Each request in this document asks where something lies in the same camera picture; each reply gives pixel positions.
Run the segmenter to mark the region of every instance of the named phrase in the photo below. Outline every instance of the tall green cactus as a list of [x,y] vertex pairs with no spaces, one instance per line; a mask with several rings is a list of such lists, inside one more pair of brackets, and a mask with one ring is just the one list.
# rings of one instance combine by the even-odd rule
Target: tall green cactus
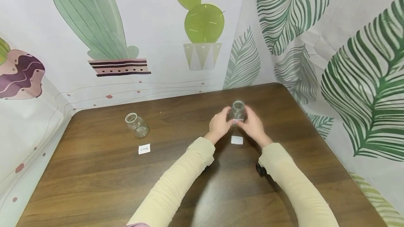
[[74,33],[90,48],[94,60],[136,59],[139,49],[127,47],[115,0],[53,0]]
[[192,43],[215,43],[222,34],[225,19],[222,11],[201,0],[178,0],[189,12],[185,17],[185,32]]

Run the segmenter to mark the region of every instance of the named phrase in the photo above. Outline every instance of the glass jar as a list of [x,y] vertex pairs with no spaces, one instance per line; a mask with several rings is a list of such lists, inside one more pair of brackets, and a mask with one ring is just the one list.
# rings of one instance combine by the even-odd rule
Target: glass jar
[[234,121],[244,122],[245,118],[245,105],[242,101],[235,101],[230,111],[230,119]]
[[149,133],[149,127],[136,113],[129,113],[125,118],[125,122],[137,138],[143,138]]

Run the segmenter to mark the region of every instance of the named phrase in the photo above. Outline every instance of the red dot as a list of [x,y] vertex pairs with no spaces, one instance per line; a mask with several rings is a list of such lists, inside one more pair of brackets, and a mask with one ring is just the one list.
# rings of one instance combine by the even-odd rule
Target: red dot
[[24,163],[19,164],[19,166],[15,169],[15,173],[18,173],[24,168]]

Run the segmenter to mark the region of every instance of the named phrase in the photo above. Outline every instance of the person's right hand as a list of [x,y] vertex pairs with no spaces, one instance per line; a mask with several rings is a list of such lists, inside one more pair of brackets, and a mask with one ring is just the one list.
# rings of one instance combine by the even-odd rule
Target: person's right hand
[[236,121],[236,124],[252,137],[261,148],[273,143],[270,137],[265,134],[264,126],[261,119],[258,118],[257,114],[247,105],[245,106],[247,111],[247,120],[243,123],[242,121]]

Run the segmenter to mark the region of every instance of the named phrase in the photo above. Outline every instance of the black object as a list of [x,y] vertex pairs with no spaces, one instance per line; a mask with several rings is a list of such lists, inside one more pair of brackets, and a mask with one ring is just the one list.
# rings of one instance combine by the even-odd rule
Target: black object
[[259,163],[257,163],[257,165],[255,165],[255,169],[257,169],[257,172],[260,175],[260,177],[263,177],[267,174],[267,170],[263,166],[261,166]]

